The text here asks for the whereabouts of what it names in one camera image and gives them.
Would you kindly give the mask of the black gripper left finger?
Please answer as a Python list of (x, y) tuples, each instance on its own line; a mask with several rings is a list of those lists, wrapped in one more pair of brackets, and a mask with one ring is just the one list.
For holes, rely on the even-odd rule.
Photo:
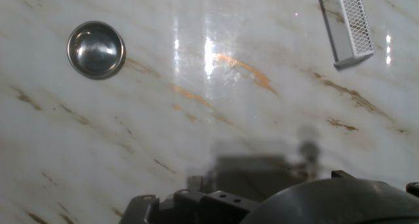
[(258, 206), (258, 202), (223, 191), (206, 194), (183, 189), (163, 202), (156, 195), (131, 199), (119, 223), (236, 224)]

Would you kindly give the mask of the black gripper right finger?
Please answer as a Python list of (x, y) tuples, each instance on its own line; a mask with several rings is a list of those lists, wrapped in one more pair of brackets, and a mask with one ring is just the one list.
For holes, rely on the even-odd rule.
[[(338, 177), (343, 177), (343, 178), (355, 178), (354, 176), (346, 173), (343, 170), (332, 170), (331, 171), (331, 177), (332, 178), (338, 178)], [(418, 187), (418, 182), (410, 182), (408, 184), (406, 184), (406, 192), (414, 195), (416, 197), (418, 197), (418, 193), (419, 193), (419, 187)]]

